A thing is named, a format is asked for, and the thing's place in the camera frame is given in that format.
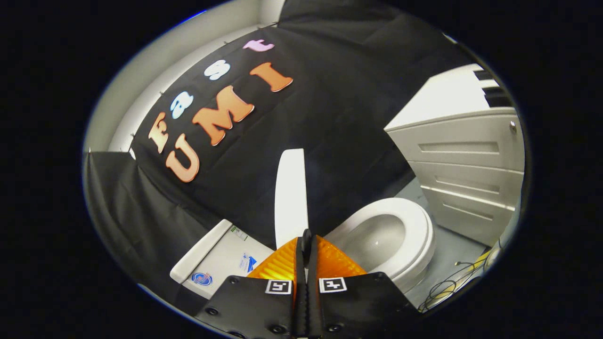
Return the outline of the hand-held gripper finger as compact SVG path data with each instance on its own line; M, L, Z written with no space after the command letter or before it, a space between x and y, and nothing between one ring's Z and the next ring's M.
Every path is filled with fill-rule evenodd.
M241 339L306 336L308 232L288 241L250 275L229 275L196 314L203 326Z
M384 272L368 273L321 236L308 262L311 339L390 339L418 321L418 311Z

